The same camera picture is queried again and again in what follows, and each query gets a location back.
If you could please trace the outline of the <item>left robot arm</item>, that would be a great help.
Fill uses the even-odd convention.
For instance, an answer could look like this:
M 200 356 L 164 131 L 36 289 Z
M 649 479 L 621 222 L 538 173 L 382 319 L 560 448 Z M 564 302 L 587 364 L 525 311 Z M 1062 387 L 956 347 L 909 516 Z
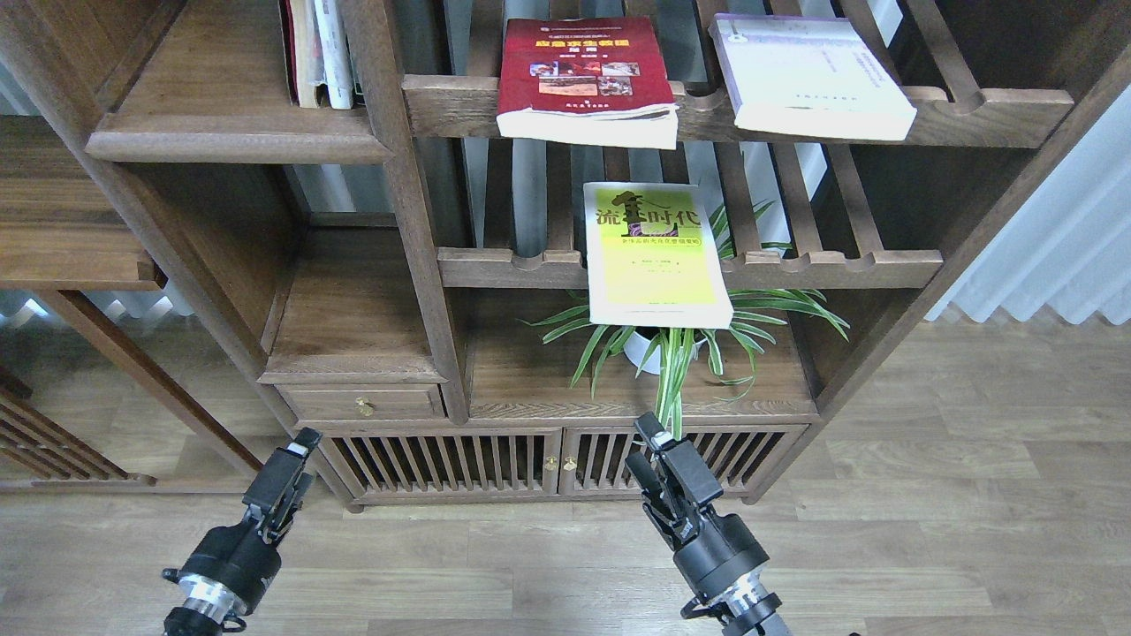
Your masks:
M 280 568 L 278 545 L 314 475 L 304 473 L 322 432 L 303 428 L 285 448 L 271 452 L 247 488 L 247 512 L 238 525 L 206 532 L 180 569 L 162 571 L 185 592 L 185 603 L 164 619 L 165 635 L 219 635 L 244 631 Z

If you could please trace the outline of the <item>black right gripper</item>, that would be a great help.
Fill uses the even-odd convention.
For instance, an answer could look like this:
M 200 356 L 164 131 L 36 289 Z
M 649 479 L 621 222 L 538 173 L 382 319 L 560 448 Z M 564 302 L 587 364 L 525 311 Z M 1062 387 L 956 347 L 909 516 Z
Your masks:
M 763 566 L 769 556 L 739 515 L 692 516 L 723 495 L 723 488 L 690 440 L 675 440 L 654 413 L 634 419 L 634 430 L 651 452 L 627 456 L 625 466 L 641 488 L 642 507 L 670 549 L 673 562 L 699 603 L 718 598 L 732 584 Z

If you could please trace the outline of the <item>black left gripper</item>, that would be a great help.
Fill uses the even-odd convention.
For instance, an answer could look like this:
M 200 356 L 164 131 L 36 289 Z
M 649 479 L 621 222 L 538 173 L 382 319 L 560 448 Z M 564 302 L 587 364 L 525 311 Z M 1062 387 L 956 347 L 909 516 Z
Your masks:
M 243 495 L 247 519 L 265 522 L 265 540 L 282 541 L 316 476 L 303 473 L 322 432 L 303 428 L 286 448 L 271 452 Z M 251 614 L 282 566 L 277 548 L 254 525 L 241 523 L 206 532 L 175 583 L 189 598 L 209 603 L 209 614 Z

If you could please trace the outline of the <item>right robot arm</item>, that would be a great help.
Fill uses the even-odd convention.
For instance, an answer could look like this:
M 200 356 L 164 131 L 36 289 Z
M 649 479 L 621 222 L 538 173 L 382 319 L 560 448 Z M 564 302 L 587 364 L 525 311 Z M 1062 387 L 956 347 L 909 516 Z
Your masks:
M 640 484 L 644 512 L 694 593 L 682 618 L 715 618 L 725 635 L 788 635 L 777 613 L 780 599 L 759 579 L 769 557 L 744 519 L 715 510 L 723 488 L 702 455 L 690 440 L 676 440 L 651 412 L 634 419 L 634 427 L 653 458 L 634 452 L 625 466 Z

